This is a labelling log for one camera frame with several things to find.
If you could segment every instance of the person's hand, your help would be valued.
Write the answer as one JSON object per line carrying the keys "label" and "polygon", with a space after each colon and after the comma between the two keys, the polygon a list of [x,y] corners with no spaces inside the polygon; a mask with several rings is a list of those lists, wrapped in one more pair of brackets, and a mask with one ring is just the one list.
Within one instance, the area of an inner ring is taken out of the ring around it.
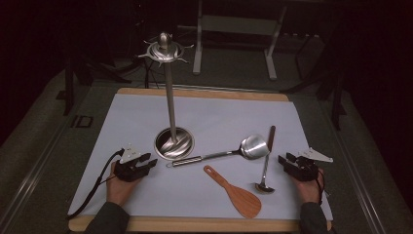
{"label": "person's hand", "polygon": [[[319,185],[321,185],[321,188],[324,187],[324,180],[323,180],[323,169],[319,169]],[[292,181],[294,182],[295,186],[297,187],[298,190],[298,195],[301,199],[301,202],[308,203],[318,203],[319,202],[319,186],[317,185],[317,182],[315,180],[312,181],[299,181],[293,176],[291,176]]]}
{"label": "person's hand", "polygon": [[113,173],[115,170],[115,165],[116,162],[113,162],[111,165],[109,178],[106,180],[106,201],[118,204],[122,207],[128,201],[133,193],[133,189],[140,183],[142,178],[133,182],[120,180]]}

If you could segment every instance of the spatula handle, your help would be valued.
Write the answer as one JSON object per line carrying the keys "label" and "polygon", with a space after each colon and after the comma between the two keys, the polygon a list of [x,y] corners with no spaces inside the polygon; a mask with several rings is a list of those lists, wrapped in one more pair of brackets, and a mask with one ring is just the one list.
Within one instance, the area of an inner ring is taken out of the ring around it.
{"label": "spatula handle", "polygon": [[224,177],[222,177],[216,170],[214,170],[210,165],[204,166],[204,171],[222,187],[225,188],[229,185],[228,181]]}

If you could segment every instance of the white plastic bracket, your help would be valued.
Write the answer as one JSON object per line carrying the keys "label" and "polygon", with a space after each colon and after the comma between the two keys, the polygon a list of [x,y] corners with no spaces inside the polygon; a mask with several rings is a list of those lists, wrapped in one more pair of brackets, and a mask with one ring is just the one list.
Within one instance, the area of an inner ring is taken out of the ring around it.
{"label": "white plastic bracket", "polygon": [[308,150],[299,151],[298,155],[303,156],[303,157],[308,158],[308,159],[317,160],[317,161],[323,161],[323,162],[327,162],[327,163],[332,163],[333,162],[332,158],[328,158],[327,156],[317,152],[315,149],[313,149],[311,147]]}
{"label": "white plastic bracket", "polygon": [[139,158],[140,153],[137,152],[137,150],[131,145],[131,143],[128,144],[128,146],[125,147],[125,152],[121,157],[121,164],[127,163],[128,161],[131,161],[133,159]]}

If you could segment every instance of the sleeve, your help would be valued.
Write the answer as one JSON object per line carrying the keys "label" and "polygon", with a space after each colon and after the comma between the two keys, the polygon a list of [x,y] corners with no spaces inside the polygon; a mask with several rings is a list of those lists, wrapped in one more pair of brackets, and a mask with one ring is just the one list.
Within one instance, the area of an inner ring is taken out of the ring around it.
{"label": "sleeve", "polygon": [[327,220],[319,204],[304,203],[301,205],[300,228],[301,234],[328,233]]}
{"label": "sleeve", "polygon": [[106,202],[94,219],[89,223],[85,233],[87,234],[121,234],[128,227],[130,216],[120,206]]}

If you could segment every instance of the wooden spatula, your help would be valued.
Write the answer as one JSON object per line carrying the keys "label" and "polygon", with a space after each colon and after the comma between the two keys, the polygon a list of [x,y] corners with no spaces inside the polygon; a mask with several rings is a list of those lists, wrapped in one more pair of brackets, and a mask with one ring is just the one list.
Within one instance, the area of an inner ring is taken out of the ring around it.
{"label": "wooden spatula", "polygon": [[225,188],[237,211],[246,218],[254,218],[261,211],[261,201],[252,193],[230,184],[210,165],[204,166],[204,171],[219,185]]}

